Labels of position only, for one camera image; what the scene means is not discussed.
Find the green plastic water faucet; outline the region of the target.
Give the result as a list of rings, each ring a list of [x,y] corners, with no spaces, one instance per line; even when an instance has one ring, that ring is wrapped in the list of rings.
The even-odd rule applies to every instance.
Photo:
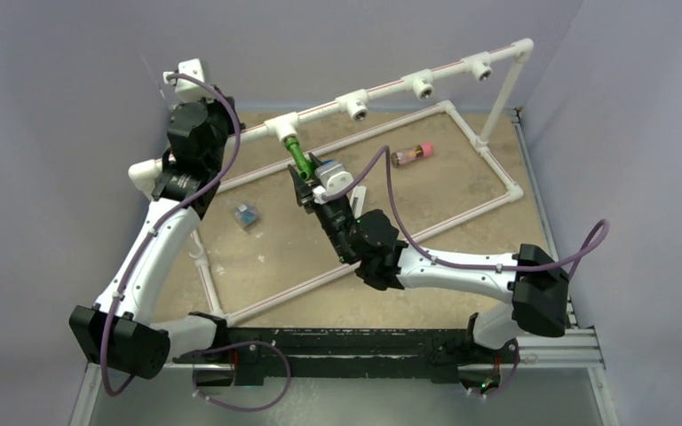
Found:
[[[283,140],[283,144],[295,163],[299,177],[304,181],[311,179],[314,173],[314,164],[305,155],[297,136],[287,136]]]

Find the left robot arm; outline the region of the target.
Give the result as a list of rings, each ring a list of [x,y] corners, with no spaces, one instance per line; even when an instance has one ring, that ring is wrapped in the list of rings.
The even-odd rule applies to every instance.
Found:
[[[201,223],[219,187],[227,139],[243,130],[234,99],[200,99],[176,106],[167,138],[171,160],[154,180],[147,216],[129,254],[90,307],[76,306],[69,326],[85,357],[106,371],[151,379],[190,352],[217,363],[229,351],[224,320],[193,312],[157,323],[157,300],[179,251]]]

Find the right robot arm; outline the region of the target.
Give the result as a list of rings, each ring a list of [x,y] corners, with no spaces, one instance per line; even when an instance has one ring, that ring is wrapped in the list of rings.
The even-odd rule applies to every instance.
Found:
[[[566,333],[569,274],[534,244],[514,253],[470,255],[424,248],[409,241],[381,210],[357,217],[347,195],[324,200],[328,181],[288,167],[297,205],[317,217],[338,260],[379,290],[441,288],[498,301],[472,316],[463,338],[465,354],[483,361],[523,333],[562,337]]]

